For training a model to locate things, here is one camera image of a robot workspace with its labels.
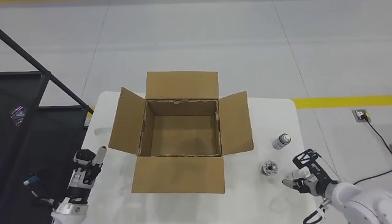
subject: wire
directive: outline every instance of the wire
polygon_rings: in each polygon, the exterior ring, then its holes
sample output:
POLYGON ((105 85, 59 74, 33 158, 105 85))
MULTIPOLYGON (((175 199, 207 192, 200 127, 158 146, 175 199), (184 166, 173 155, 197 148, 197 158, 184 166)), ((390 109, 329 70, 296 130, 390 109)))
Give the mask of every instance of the wire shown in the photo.
POLYGON ((375 132, 376 134, 378 134, 378 136, 381 138, 382 142, 384 143, 384 145, 386 146, 386 148, 388 149, 388 151, 392 154, 392 150, 390 149, 390 147, 388 147, 388 145, 386 144, 384 138, 382 138, 382 136, 379 134, 379 132, 376 131, 375 128, 373 127, 373 125, 369 122, 369 119, 368 119, 367 116, 366 116, 366 119, 365 119, 365 120, 366 120, 367 124, 369 124, 370 127, 374 130, 374 132, 375 132))
MULTIPOLYGON (((376 134, 378 134, 378 136, 381 138, 382 142, 384 143, 384 145, 386 146, 386 148, 388 149, 388 151, 392 154, 392 150, 390 149, 390 147, 388 147, 388 145, 386 144, 384 138, 379 134, 378 131, 376 131, 376 129, 373 127, 373 125, 369 122, 368 116, 367 116, 366 114, 361 115, 361 119, 364 119, 364 120, 370 125, 370 127, 374 130, 374 132, 375 132, 376 134)), ((354 185, 357 185, 358 183, 363 182, 363 181, 366 181, 366 180, 370 180, 370 179, 373 179, 373 178, 376 178, 376 177, 379 177, 379 176, 383 176, 383 175, 388 174, 388 173, 391 173, 391 172, 392 172, 392 170, 389 170, 389 171, 387 171, 387 172, 384 172, 384 173, 381 173, 381 174, 378 174, 378 175, 375 175, 375 176, 370 176, 370 177, 361 179, 361 180, 359 180, 359 181, 354 182, 354 185)))
POLYGON ((384 172, 384 173, 381 173, 381 174, 378 174, 378 175, 376 175, 376 176, 371 176, 371 177, 364 178, 364 179, 362 179, 362 180, 359 180, 359 181, 355 182, 354 185, 357 185, 358 183, 363 182, 363 181, 366 181, 366 180, 370 180, 370 179, 373 179, 373 178, 376 178, 376 177, 379 177, 379 176, 383 176, 383 175, 388 174, 388 173, 391 173, 391 172, 392 172, 392 170, 387 171, 387 172, 384 172))
POLYGON ((330 164, 323 159, 323 157, 320 156, 320 158, 326 163, 326 165, 328 165, 328 167, 331 169, 331 171, 337 176, 337 178, 339 178, 339 180, 341 180, 342 178, 337 174, 337 172, 335 170, 332 169, 332 167, 330 166, 330 164))

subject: box flap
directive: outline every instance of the box flap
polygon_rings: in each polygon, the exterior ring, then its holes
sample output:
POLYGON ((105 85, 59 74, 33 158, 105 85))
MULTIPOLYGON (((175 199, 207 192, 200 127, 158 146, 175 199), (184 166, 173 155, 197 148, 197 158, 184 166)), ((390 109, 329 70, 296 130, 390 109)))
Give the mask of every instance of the box flap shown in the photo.
POLYGON ((246 91, 219 99, 219 119, 224 155, 253 149, 246 91))
POLYGON ((144 112, 145 100, 133 92, 121 88, 109 141, 110 148, 137 154, 144 112))
POLYGON ((222 157, 138 157, 132 193, 225 193, 222 157))
POLYGON ((147 72, 146 99, 218 99, 216 72, 147 72))

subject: white table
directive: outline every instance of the white table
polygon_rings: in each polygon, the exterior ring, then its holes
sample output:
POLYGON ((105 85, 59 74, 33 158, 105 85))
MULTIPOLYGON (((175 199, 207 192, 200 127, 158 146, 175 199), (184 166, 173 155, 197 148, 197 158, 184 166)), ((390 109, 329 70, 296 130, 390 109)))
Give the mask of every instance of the white table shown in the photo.
MULTIPOLYGON (((118 97, 119 92, 101 93, 83 148, 96 152, 108 146, 118 97)), ((295 169, 292 158, 304 150, 295 105, 257 98, 248 98, 248 104, 254 150, 224 156, 225 194, 131 193, 136 156, 108 149, 84 223, 302 223, 315 211, 313 197, 281 183, 295 169), (278 151, 272 142, 282 133, 292 142, 278 151), (258 171, 266 160, 279 167, 272 179, 258 171)))

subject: spray can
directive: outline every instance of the spray can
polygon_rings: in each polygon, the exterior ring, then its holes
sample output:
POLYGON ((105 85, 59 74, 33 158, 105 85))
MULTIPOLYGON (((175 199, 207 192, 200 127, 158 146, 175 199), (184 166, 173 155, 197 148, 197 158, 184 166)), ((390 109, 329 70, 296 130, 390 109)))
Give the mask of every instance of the spray can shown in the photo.
POLYGON ((276 140, 272 143, 272 146, 280 150, 282 147, 286 146, 292 141, 291 137, 288 134, 281 134, 276 140))

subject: black cable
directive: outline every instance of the black cable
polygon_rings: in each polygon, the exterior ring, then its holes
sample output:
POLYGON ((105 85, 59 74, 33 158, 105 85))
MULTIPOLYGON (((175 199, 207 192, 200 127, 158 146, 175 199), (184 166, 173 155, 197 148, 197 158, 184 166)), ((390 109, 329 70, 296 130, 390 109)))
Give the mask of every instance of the black cable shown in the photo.
POLYGON ((388 173, 391 173, 391 172, 392 172, 392 170, 387 171, 387 172, 384 172, 384 173, 381 173, 381 174, 378 174, 378 175, 376 175, 376 176, 371 176, 371 177, 368 177, 368 178, 364 178, 364 179, 362 179, 362 180, 359 180, 359 181, 355 182, 354 185, 357 185, 358 183, 363 182, 363 181, 366 181, 366 180, 370 180, 370 179, 373 179, 373 178, 376 178, 376 177, 379 177, 379 176, 383 176, 383 175, 388 174, 388 173))
MULTIPOLYGON (((384 143, 384 145, 386 146, 386 148, 388 149, 388 151, 392 154, 392 150, 390 149, 390 147, 388 147, 388 145, 386 144, 384 138, 379 134, 378 131, 376 131, 376 129, 373 127, 373 125, 370 124, 369 118, 368 118, 365 114, 364 114, 364 115, 361 115, 360 118, 361 118, 361 119, 364 119, 364 120, 370 125, 370 127, 374 130, 374 132, 375 132, 376 134, 378 134, 378 136, 381 138, 382 142, 384 143)), ((378 175, 375 175, 375 176, 371 176, 371 177, 367 177, 367 178, 361 179, 361 180, 359 180, 359 181, 356 181, 356 182, 354 183, 354 185, 357 185, 358 183, 363 182, 363 181, 366 181, 366 180, 370 180, 370 179, 373 179, 373 178, 376 178, 376 177, 379 177, 379 176, 383 176, 383 175, 388 174, 388 173, 391 173, 391 172, 392 172, 392 170, 389 170, 389 171, 387 171, 387 172, 384 172, 384 173, 381 173, 381 174, 378 174, 378 175)))
POLYGON ((388 145, 386 144, 384 138, 382 138, 382 136, 379 134, 379 132, 377 132, 377 131, 375 130, 375 128, 373 127, 373 125, 369 122, 369 119, 368 119, 367 116, 366 116, 366 119, 365 119, 365 120, 366 120, 366 122, 370 125, 370 127, 374 130, 374 132, 375 132, 376 134, 378 134, 378 136, 381 138, 382 142, 384 143, 384 145, 386 146, 386 148, 388 149, 388 151, 392 154, 392 150, 390 149, 390 147, 388 147, 388 145))

